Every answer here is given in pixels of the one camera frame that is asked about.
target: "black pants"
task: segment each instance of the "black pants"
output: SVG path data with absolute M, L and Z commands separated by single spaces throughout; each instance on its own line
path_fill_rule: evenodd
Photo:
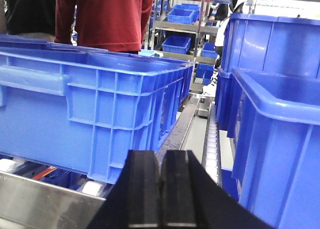
M 138 54 L 138 50 L 129 50 L 129 51 L 121 51 L 121 53 L 130 53 L 130 54 Z

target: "worker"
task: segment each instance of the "worker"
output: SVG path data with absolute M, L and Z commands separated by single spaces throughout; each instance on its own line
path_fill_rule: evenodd
M 214 10 L 214 7 L 216 9 L 216 14 L 212 15 L 212 12 Z M 229 14 L 229 8 L 228 4 L 217 4 L 217 5 L 212 5 L 210 7 L 209 15 L 208 15 L 208 21 L 213 22 L 213 21 L 223 21 Z
M 0 1 L 1 33 L 54 41 L 56 0 L 5 0 L 5 18 Z
M 153 0 L 56 0 L 55 42 L 137 54 L 147 30 Z
M 221 21 L 218 31 L 216 33 L 216 39 L 214 44 L 214 50 L 218 54 L 218 58 L 215 61 L 213 74 L 211 77 L 211 83 L 202 88 L 202 92 L 204 95 L 210 95 L 212 97 L 215 96 L 215 85 L 218 82 L 218 68 L 221 65 L 221 59 L 223 55 L 224 49 L 224 41 L 225 41 L 225 30 L 227 28 L 231 13 L 248 13 L 249 6 L 246 3 L 247 0 L 230 0 L 229 5 L 229 16 L 226 17 L 223 21 Z

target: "black shirt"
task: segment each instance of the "black shirt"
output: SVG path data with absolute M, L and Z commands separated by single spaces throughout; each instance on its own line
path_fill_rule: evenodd
M 47 33 L 55 35 L 56 0 L 6 0 L 8 34 Z

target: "blue plastic crate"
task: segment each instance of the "blue plastic crate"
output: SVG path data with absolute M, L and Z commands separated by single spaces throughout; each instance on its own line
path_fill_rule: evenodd
M 9 47 L 0 48 L 0 65 L 0 152 L 108 183 L 128 150 L 158 150 L 189 70 L 125 53 Z
M 199 21 L 200 17 L 200 10 L 201 6 L 198 4 L 188 4 L 188 3 L 182 3 L 181 4 L 183 7 L 185 7 L 186 10 L 193 10 L 194 11 L 194 21 Z
M 194 23 L 194 10 L 173 9 L 168 13 L 168 22 L 192 24 Z
M 214 73 L 213 65 L 198 64 L 198 66 L 196 67 L 195 76 L 197 78 L 211 79 L 213 73 Z
M 319 30 L 318 20 L 233 13 L 225 32 L 221 67 L 225 73 L 245 68 L 315 78 L 319 73 Z M 229 88 L 221 89 L 221 106 L 233 104 L 234 91 Z M 217 120 L 223 121 L 228 117 L 224 113 L 230 114 L 233 119 L 228 122 L 228 137 L 233 137 L 236 115 L 230 110 L 221 110 Z
M 19 35 L 0 34 L 0 47 L 24 48 L 24 49 L 41 49 L 55 51 L 87 52 L 87 53 L 107 53 L 108 50 L 73 46 L 69 44 L 52 43 L 43 39 L 23 37 Z
M 178 10 L 192 10 L 194 11 L 193 14 L 193 21 L 196 22 L 199 20 L 199 15 L 200 15 L 200 5 L 197 4 L 176 4 L 173 6 L 173 9 L 178 9 Z
M 80 178 L 80 176 L 81 174 L 79 173 L 58 168 L 57 170 L 43 177 L 40 181 L 63 188 L 71 188 L 77 183 L 77 180 Z
M 171 35 L 162 43 L 162 49 L 165 52 L 186 54 L 190 48 L 190 43 L 190 37 Z
M 240 203 L 279 228 L 320 227 L 320 81 L 235 70 L 243 90 Z
M 210 82 L 211 82 L 210 79 L 204 78 L 202 84 L 205 85 L 205 86 L 207 86 L 207 85 L 210 84 Z
M 218 68 L 218 83 L 215 91 L 216 122 L 219 129 L 226 131 L 229 125 L 231 112 L 233 76 L 230 72 L 225 72 Z
M 206 58 L 217 58 L 218 53 L 215 50 L 215 44 L 212 42 L 204 43 L 201 56 Z

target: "red shirt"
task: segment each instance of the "red shirt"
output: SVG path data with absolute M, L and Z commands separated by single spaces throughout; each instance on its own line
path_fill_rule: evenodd
M 55 42 L 71 44 L 71 24 L 79 46 L 112 52 L 140 51 L 153 0 L 56 0 Z

